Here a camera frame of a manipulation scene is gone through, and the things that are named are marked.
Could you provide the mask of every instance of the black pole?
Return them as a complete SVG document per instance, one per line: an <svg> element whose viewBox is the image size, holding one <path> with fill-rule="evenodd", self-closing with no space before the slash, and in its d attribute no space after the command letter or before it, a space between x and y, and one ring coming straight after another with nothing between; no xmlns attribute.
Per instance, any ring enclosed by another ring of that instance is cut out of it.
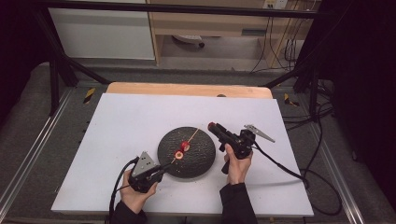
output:
<svg viewBox="0 0 396 224"><path fill-rule="evenodd" d="M80 72L84 73L88 77L91 77L91 78L95 79L96 81L98 81L98 82L100 82L102 84L105 84L105 85L110 84L112 82L112 81L109 81L109 80L105 79L104 77L101 77L101 76L97 75L96 73L94 73L90 69L84 67L82 64L80 64L80 63L74 61L73 59L71 59L66 54L63 54L63 57L72 67L76 68L77 70L79 70Z"/></svg>
<svg viewBox="0 0 396 224"><path fill-rule="evenodd" d="M58 68L55 60L49 61L49 77L50 77L50 112L52 116L59 106L59 82Z"/></svg>
<svg viewBox="0 0 396 224"><path fill-rule="evenodd" d="M309 93L309 114L314 122L318 121L317 113L317 99L318 99L318 69L315 68L312 72L311 91Z"/></svg>
<svg viewBox="0 0 396 224"><path fill-rule="evenodd" d="M78 84L78 79L71 67L63 60L62 53L64 50L60 47L58 40L55 38L51 29L49 28L49 25L43 16L42 10L38 8L29 9L37 21L37 24L40 26L44 36L47 38L49 43L49 54L52 55L57 63L57 71L64 80L64 84L66 86L76 86Z"/></svg>

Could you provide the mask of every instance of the sleeve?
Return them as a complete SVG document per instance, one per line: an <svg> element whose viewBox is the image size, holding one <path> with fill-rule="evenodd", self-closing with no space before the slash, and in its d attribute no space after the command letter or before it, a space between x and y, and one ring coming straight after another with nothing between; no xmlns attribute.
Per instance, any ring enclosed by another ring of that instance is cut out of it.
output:
<svg viewBox="0 0 396 224"><path fill-rule="evenodd" d="M116 210L114 211L113 217L110 220L111 224L143 224L147 220L146 214L143 210L139 214L134 213L131 209L126 206L123 201L120 201Z"/></svg>
<svg viewBox="0 0 396 224"><path fill-rule="evenodd" d="M223 205L221 223L258 223L245 183L226 185L220 190Z"/></svg>

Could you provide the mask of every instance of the white table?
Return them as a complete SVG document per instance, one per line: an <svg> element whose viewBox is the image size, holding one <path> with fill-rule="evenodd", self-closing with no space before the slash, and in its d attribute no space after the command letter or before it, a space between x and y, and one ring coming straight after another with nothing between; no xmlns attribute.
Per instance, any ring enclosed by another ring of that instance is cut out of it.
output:
<svg viewBox="0 0 396 224"><path fill-rule="evenodd" d="M211 121L237 134L244 124L254 124L276 140L272 143L258 136L261 148L299 173L276 100L105 93L51 210L64 214L107 213L124 164L143 150L158 162L157 147L173 129L200 128L219 148L218 139L207 130ZM221 214L219 190L226 181L220 170L223 156L217 150L209 171L191 180L164 175L144 210L155 215ZM257 150L246 184L257 217L313 216L303 182L280 170Z"/></svg>

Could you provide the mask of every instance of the wooden edge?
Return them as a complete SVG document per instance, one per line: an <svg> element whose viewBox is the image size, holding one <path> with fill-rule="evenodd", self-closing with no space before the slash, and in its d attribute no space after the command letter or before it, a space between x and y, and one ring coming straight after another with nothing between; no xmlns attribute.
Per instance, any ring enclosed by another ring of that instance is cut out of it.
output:
<svg viewBox="0 0 396 224"><path fill-rule="evenodd" d="M160 84L113 82L106 93L156 94L156 95L194 95L219 96L241 98L273 99L268 88L246 86L218 86L218 85L190 85L190 84Z"/></svg>

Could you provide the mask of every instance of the black round base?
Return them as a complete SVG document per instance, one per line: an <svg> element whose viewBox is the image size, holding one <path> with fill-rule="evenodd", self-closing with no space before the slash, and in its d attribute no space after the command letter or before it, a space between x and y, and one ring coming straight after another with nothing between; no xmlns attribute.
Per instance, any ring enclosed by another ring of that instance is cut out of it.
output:
<svg viewBox="0 0 396 224"><path fill-rule="evenodd" d="M189 141L197 129L181 127L167 133L158 146L158 160L161 165L171 162L175 152L180 149L181 142ZM169 175L179 178L195 178L210 169L216 157L215 144L209 135L198 130L190 140L190 149L181 160L175 160Z"/></svg>

